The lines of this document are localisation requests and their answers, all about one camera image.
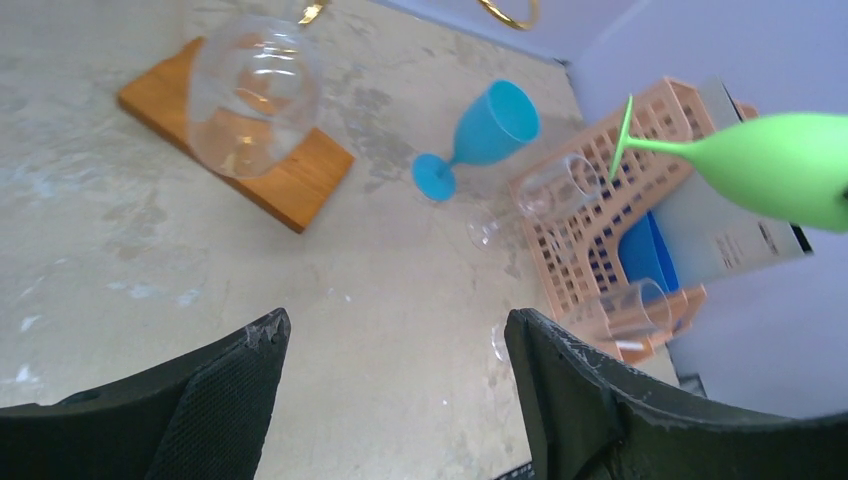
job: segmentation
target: gray surface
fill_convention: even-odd
[[[296,235],[115,107],[127,81],[237,10],[157,1],[0,5],[0,405],[58,401],[285,306],[292,338],[257,478],[466,480],[526,461],[489,342],[510,308],[547,301],[523,242],[482,253],[464,220],[506,205],[471,192],[580,124],[561,68],[336,2],[309,35],[325,57],[321,127],[356,163]],[[528,91],[545,137],[466,170],[469,188],[434,206],[409,162],[449,151],[461,110],[496,78]],[[674,382],[667,357],[654,362]]]

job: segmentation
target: wooden cutting board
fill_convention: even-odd
[[[188,43],[118,92],[118,104],[194,158],[188,145],[186,105],[191,63],[203,38]],[[219,175],[230,186],[297,233],[303,232],[353,164],[353,155],[315,128],[288,158],[258,178]]]

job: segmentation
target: glass rim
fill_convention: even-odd
[[[535,119],[534,119],[535,124],[533,125],[534,130],[533,130],[532,136],[530,136],[528,138],[518,137],[518,136],[515,135],[514,132],[511,132],[505,125],[503,125],[503,122],[501,122],[500,116],[498,115],[498,110],[495,108],[495,105],[492,101],[492,91],[495,89],[495,87],[498,87],[498,86],[509,88],[514,93],[518,93],[518,96],[516,98],[520,98],[522,102],[525,102],[526,107],[529,107],[530,109],[532,109],[536,113]],[[539,118],[538,109],[536,108],[536,104],[533,103],[533,99],[530,98],[530,95],[528,95],[527,92],[524,91],[524,89],[522,89],[521,87],[519,87],[515,83],[510,82],[509,80],[504,80],[504,79],[501,78],[501,79],[495,80],[492,83],[490,83],[489,86],[486,88],[486,92],[484,93],[484,95],[486,96],[486,107],[489,109],[489,113],[492,115],[492,118],[494,119],[495,123],[498,125],[498,127],[501,129],[501,131],[503,133],[505,133],[507,136],[509,136],[511,139],[515,140],[516,142],[519,142],[519,143],[522,143],[522,144],[529,144],[529,143],[533,142],[534,140],[536,140],[536,138],[539,137],[539,132],[542,129],[542,121]]]
[[[580,183],[577,182],[574,179],[574,172],[572,170],[572,165],[574,164],[575,161],[583,164],[584,171],[588,170],[588,171],[592,172],[592,178],[594,178],[593,185],[595,185],[595,187],[596,187],[593,191],[591,191],[591,192],[586,191],[586,189],[583,188],[580,185]],[[586,157],[584,157],[583,155],[580,155],[579,153],[571,152],[568,155],[564,156],[560,160],[560,162],[565,163],[566,167],[568,167],[568,176],[571,179],[571,183],[575,187],[577,187],[577,190],[580,191],[580,193],[583,195],[584,198],[593,198],[593,197],[597,197],[600,194],[600,192],[601,192],[601,176],[598,174],[598,172],[595,170],[595,167],[592,166],[592,163],[589,162],[589,160]]]
[[[645,311],[645,318],[647,318],[647,320],[652,325],[659,328],[660,330],[672,330],[674,328],[674,318],[672,318],[672,314],[671,314],[671,304],[668,301],[668,295],[663,290],[663,288],[660,287],[659,283],[657,283],[652,278],[646,277],[646,278],[640,278],[639,280],[636,280],[635,282],[629,282],[628,286],[631,286],[631,285],[637,285],[638,288],[639,288],[639,303],[642,304],[642,310]],[[647,289],[654,290],[659,295],[655,298],[652,297],[651,301],[646,302],[645,291]],[[655,318],[648,312],[648,306],[654,305],[656,301],[660,300],[660,298],[662,299],[662,304],[665,306],[665,308],[663,308],[663,313],[664,313],[663,317],[665,319],[663,324],[655,321]]]

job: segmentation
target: gold ring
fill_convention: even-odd
[[[300,19],[298,25],[309,25],[312,20],[318,18],[318,15],[324,10],[324,7],[330,3],[329,0],[315,0],[315,3],[303,9],[303,18]]]
[[[491,0],[477,0],[487,12],[500,20],[504,25],[516,30],[530,30],[539,21],[539,0],[530,0],[530,20],[519,22],[503,13]]]

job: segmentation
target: blue container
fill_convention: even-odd
[[[651,212],[621,237],[618,258],[628,282],[650,278],[657,282],[665,293],[680,288],[674,262]]]

